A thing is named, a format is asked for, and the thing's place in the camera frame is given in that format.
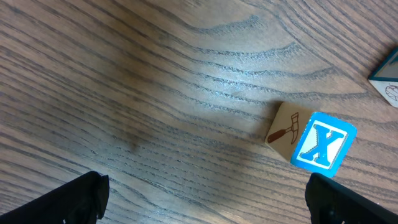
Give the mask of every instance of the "brown axe picture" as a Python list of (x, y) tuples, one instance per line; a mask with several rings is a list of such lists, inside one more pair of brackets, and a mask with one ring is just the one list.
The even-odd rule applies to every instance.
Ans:
[(270, 136), (268, 136), (268, 143), (271, 143), (281, 138), (290, 131), (293, 132), (292, 143), (290, 144), (293, 144), (296, 141), (297, 135), (299, 133), (299, 112), (293, 114), (291, 118), (292, 118), (292, 125), (287, 129), (281, 129), (275, 133), (270, 134)]

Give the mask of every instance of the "wooden surface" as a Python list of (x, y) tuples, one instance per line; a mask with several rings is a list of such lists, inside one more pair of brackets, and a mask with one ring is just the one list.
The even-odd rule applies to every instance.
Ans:
[(281, 101), (354, 124), (335, 180), (398, 213), (398, 110), (366, 78), (394, 0), (0, 0), (0, 213), (89, 170), (99, 223), (310, 223), (263, 144)]

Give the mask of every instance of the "white block face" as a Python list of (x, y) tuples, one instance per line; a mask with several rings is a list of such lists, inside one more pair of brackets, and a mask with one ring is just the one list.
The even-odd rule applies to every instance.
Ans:
[(398, 82), (369, 80), (378, 92), (393, 106), (398, 108)]
[[(318, 146), (318, 133), (317, 133), (317, 130), (315, 129), (316, 125), (323, 126), (323, 127), (328, 128), (330, 130), (329, 133), (326, 135), (327, 138), (329, 138), (331, 136), (331, 132), (332, 131), (335, 131), (337, 133), (341, 133), (341, 134), (344, 135), (344, 137), (336, 139), (335, 141), (333, 141), (332, 143), (330, 143), (327, 146), (327, 148), (328, 148), (327, 149), (328, 150), (328, 160), (330, 161), (330, 165), (329, 166), (324, 166), (324, 165), (321, 165), (321, 164), (315, 162), (316, 159), (319, 157), (319, 153), (316, 153), (314, 155), (312, 161), (306, 160), (306, 159), (304, 159), (304, 158), (302, 158), (300, 156), (301, 154), (305, 154), (305, 153), (311, 151), (312, 149), (314, 149), (316, 146)], [(344, 145), (344, 143), (346, 141), (346, 137), (347, 137), (347, 132), (346, 131), (343, 131), (341, 129), (335, 128), (333, 126), (330, 126), (329, 124), (322, 123), (321, 121), (315, 120), (313, 125), (312, 125), (312, 127), (310, 128), (310, 131), (309, 131), (307, 137), (304, 140), (304, 143), (303, 143), (303, 146), (300, 149), (300, 152), (297, 154), (296, 160), (303, 161), (303, 162), (306, 162), (308, 164), (315, 165), (315, 166), (320, 167), (322, 169), (330, 169), (331, 167), (333, 167), (334, 161), (335, 161), (338, 153), (340, 152), (340, 149), (343, 147), (343, 145)]]

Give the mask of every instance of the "alphabet block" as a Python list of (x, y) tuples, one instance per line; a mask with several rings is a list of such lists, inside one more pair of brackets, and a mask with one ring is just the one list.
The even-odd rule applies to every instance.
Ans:
[(369, 82), (393, 106), (398, 108), (398, 48), (369, 77)]
[(284, 102), (266, 144), (291, 164), (333, 177), (356, 136), (356, 128), (325, 113)]

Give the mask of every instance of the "letter block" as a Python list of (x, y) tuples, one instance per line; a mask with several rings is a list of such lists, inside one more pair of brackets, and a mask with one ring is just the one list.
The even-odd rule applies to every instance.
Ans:
[(356, 136), (356, 128), (325, 113), (284, 102), (266, 144), (291, 164), (333, 177)]

